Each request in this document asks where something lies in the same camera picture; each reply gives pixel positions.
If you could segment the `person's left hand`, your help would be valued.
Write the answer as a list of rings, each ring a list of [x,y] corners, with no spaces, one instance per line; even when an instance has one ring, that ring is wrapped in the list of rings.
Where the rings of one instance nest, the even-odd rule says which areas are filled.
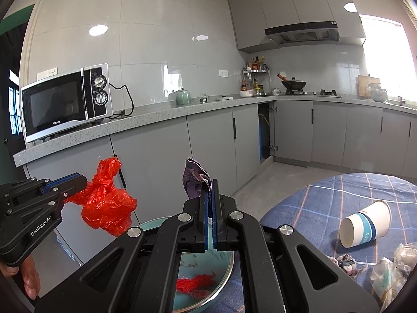
[[[14,275],[21,274],[23,279],[23,285],[26,294],[31,300],[35,300],[40,293],[40,277],[35,267],[35,261],[31,255],[29,255],[19,267],[10,267],[1,262],[1,273],[10,278]]]

